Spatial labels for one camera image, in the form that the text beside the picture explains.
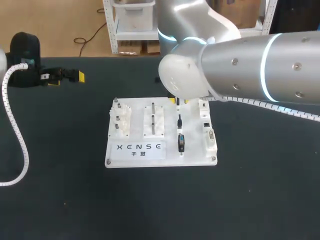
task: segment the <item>white storage bin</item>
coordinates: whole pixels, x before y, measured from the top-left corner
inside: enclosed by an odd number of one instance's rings
[[[145,3],[113,3],[119,18],[121,29],[128,32],[151,31],[156,0],[145,0]]]

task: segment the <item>black tabletop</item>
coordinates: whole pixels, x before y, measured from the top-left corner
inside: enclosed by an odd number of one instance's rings
[[[30,165],[0,188],[0,239],[319,239],[320,122],[212,102],[217,166],[105,168],[113,98],[166,97],[159,61],[45,58],[81,69],[86,83],[9,89]],[[0,181],[22,166],[2,104]]]

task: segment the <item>black power cord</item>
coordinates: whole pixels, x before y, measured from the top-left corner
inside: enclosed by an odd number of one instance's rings
[[[104,14],[105,10],[103,8],[99,8],[96,11],[98,14]],[[94,39],[94,37],[97,35],[97,33],[105,26],[107,25],[107,22],[105,22],[101,27],[99,27],[99,29],[95,32],[95,34],[87,41],[85,38],[83,37],[77,37],[75,39],[73,39],[73,42],[76,44],[83,44],[83,46],[81,47],[80,53],[79,53],[79,57],[81,57],[82,51],[84,49],[84,47],[86,46],[86,44],[88,42],[90,42],[92,39]]]

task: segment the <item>metal shelf rack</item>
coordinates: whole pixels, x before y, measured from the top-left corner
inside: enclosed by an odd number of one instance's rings
[[[241,36],[252,37],[268,35],[274,18],[278,0],[265,0],[264,24],[257,20],[254,28],[240,29]],[[158,40],[157,21],[153,21],[152,31],[124,31],[119,18],[113,13],[113,0],[103,0],[105,19],[109,32],[110,45],[113,54],[118,53],[117,41],[138,41],[138,40]]]

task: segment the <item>wooden floor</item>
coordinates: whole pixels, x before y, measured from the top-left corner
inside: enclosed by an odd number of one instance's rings
[[[106,22],[105,15],[96,12],[103,7],[103,0],[0,0],[0,46],[9,52],[14,34],[26,32],[39,38],[42,57],[78,56],[82,45],[73,39],[91,38]],[[106,26],[82,56],[117,56],[111,52]]]

